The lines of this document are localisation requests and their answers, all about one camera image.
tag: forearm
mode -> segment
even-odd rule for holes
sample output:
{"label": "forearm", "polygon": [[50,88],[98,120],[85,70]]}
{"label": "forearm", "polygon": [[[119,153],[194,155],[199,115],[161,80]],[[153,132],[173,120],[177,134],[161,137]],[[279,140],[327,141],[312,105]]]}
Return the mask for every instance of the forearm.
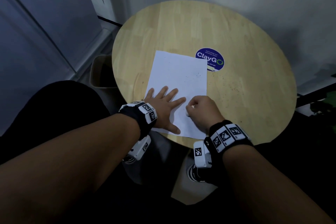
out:
{"label": "forearm", "polygon": [[223,162],[238,201],[257,222],[334,223],[253,147],[232,147],[223,154]]}
{"label": "forearm", "polygon": [[0,166],[0,219],[36,220],[35,215],[63,213],[80,196],[99,188],[139,137],[134,119],[115,114],[6,162]]}

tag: blue circular sticker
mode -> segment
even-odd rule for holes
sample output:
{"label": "blue circular sticker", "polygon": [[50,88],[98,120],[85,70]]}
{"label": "blue circular sticker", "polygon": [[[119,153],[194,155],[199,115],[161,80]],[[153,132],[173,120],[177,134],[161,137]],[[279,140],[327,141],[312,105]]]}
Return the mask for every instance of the blue circular sticker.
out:
{"label": "blue circular sticker", "polygon": [[208,61],[208,71],[216,72],[223,68],[224,58],[214,49],[202,48],[196,52],[196,58],[206,59]]}

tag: hand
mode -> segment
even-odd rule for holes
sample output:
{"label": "hand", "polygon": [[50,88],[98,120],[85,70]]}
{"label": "hand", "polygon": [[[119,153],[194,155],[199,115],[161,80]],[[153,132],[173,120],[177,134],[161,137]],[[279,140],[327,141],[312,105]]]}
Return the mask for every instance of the hand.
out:
{"label": "hand", "polygon": [[196,126],[205,130],[207,133],[209,133],[209,129],[212,125],[225,120],[218,110],[215,101],[208,96],[193,97],[186,106],[186,109]]}
{"label": "hand", "polygon": [[156,110],[157,120],[154,126],[155,128],[164,128],[174,134],[179,135],[181,131],[177,126],[173,125],[170,122],[169,117],[171,110],[173,110],[175,107],[178,107],[180,104],[184,103],[186,101],[186,98],[179,98],[173,102],[170,102],[170,100],[173,99],[173,97],[178,93],[179,90],[174,89],[165,96],[167,90],[168,87],[164,86],[162,90],[156,95],[156,97],[153,98],[154,89],[151,88],[148,91],[144,101],[145,103],[149,103]]}

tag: trash bin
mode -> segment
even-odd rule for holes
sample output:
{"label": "trash bin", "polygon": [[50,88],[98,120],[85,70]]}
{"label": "trash bin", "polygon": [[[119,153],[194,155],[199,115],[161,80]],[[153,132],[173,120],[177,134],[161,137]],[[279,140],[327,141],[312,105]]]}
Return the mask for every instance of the trash bin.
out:
{"label": "trash bin", "polygon": [[94,59],[90,72],[90,84],[99,89],[117,87],[113,75],[111,55],[100,55]]}

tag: right hand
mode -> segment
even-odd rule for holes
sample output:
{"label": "right hand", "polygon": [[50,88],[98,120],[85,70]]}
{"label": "right hand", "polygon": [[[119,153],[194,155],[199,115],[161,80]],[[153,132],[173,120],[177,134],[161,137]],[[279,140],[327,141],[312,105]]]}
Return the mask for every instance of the right hand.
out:
{"label": "right hand", "polygon": [[208,96],[193,97],[186,106],[186,109],[196,126],[205,130],[207,133],[209,133],[209,129],[212,125],[225,120],[218,110],[215,101]]}

